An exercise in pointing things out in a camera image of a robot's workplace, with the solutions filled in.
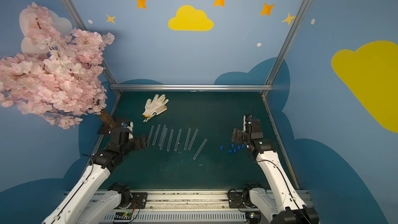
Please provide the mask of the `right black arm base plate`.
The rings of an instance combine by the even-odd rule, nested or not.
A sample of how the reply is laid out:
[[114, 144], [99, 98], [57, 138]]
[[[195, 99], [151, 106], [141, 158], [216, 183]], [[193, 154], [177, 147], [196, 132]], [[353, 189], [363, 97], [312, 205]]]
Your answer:
[[229, 208], [245, 209], [247, 205], [244, 202], [243, 193], [235, 189], [230, 189], [227, 192]]

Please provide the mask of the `test tube vertical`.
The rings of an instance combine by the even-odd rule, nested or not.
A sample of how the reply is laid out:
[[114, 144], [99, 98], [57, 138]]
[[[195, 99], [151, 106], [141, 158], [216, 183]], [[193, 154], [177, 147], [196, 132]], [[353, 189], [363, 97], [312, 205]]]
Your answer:
[[163, 129], [162, 129], [162, 132], [161, 132], [161, 136], [160, 136], [160, 139], [159, 139], [159, 143], [158, 143], [159, 147], [161, 146], [161, 144], [163, 142], [162, 140], [163, 140], [163, 137], [164, 137], [164, 133], [165, 133], [166, 127], [167, 127], [167, 125], [163, 126]]

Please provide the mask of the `test tube diagonal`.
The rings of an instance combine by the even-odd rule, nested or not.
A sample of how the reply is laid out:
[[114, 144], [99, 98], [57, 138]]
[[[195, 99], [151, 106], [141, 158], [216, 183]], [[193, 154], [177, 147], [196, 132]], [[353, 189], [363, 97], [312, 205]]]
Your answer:
[[184, 150], [188, 149], [188, 144], [189, 144], [189, 140], [190, 140], [190, 134], [191, 134], [191, 128], [188, 128], [186, 140], [185, 140], [185, 143], [184, 143]]
[[191, 139], [191, 141], [189, 143], [188, 150], [191, 150], [198, 132], [199, 132], [199, 129], [196, 129], [195, 132], [194, 132], [194, 135], [193, 135], [193, 137], [192, 137], [192, 139]]

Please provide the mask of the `test tube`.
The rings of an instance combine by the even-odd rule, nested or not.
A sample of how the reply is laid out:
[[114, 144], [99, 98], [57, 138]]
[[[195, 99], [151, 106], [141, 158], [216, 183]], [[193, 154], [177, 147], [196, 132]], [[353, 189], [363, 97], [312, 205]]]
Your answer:
[[195, 153], [195, 155], [193, 156], [193, 160], [196, 160], [197, 157], [199, 156], [200, 152], [202, 151], [202, 149], [204, 148], [204, 146], [207, 143], [207, 139], [204, 139], [204, 141], [202, 142], [201, 146], [198, 148], [197, 152]]
[[153, 140], [152, 140], [152, 146], [154, 146], [156, 144], [156, 142], [157, 142], [157, 138], [158, 138], [158, 135], [159, 135], [160, 128], [161, 128], [161, 124], [158, 124], [157, 129], [156, 129], [155, 134], [154, 134], [154, 137], [153, 137]]
[[154, 126], [152, 125], [151, 129], [150, 129], [150, 132], [148, 134], [148, 137], [147, 137], [147, 141], [146, 141], [147, 147], [150, 145], [150, 141], [151, 141], [151, 138], [152, 138], [153, 130], [154, 130]]
[[162, 142], [161, 146], [159, 147], [160, 150], [163, 149], [163, 145], [164, 145], [165, 138], [167, 136], [167, 132], [168, 132], [168, 128], [166, 128], [166, 130], [165, 130], [164, 137], [163, 137], [163, 140], [162, 140], [163, 142]]
[[178, 150], [178, 146], [179, 146], [179, 143], [180, 143], [181, 133], [182, 133], [182, 129], [179, 129], [178, 134], [177, 134], [177, 138], [176, 138], [176, 143], [175, 143], [174, 151], [177, 151], [177, 150]]

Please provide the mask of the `test tube horizontal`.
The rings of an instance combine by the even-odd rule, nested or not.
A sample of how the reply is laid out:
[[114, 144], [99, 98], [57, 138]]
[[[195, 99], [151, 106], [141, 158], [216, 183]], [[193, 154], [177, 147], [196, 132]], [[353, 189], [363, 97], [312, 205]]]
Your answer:
[[171, 129], [170, 131], [170, 135], [169, 135], [169, 140], [167, 143], [167, 151], [171, 150], [171, 144], [172, 144], [172, 140], [173, 140], [173, 134], [174, 134], [174, 129]]

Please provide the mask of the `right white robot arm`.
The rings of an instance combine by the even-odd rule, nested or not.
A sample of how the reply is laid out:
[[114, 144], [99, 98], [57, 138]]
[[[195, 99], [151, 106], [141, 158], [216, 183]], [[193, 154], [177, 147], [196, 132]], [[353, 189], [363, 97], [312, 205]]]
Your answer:
[[259, 184], [247, 184], [242, 192], [245, 207], [257, 208], [270, 224], [319, 223], [317, 211], [301, 199], [284, 171], [276, 149], [264, 138], [259, 119], [246, 114], [243, 128], [233, 130], [232, 141], [245, 145], [264, 173], [274, 196], [271, 198]]

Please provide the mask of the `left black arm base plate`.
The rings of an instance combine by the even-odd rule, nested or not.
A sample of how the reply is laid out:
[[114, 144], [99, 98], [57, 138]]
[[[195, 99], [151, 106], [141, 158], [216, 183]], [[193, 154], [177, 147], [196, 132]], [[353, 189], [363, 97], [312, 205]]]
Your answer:
[[145, 209], [148, 193], [147, 192], [130, 192], [131, 206], [130, 209]]

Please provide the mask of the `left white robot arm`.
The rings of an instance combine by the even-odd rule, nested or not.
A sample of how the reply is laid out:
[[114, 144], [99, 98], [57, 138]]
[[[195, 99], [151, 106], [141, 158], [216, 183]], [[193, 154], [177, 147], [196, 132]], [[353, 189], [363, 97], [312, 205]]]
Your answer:
[[102, 183], [132, 151], [147, 148], [146, 136], [135, 136], [133, 123], [121, 123], [110, 131], [110, 141], [90, 157], [90, 163], [60, 205], [44, 224], [98, 224], [111, 210], [135, 205], [130, 188], [114, 183], [94, 206], [84, 211]]

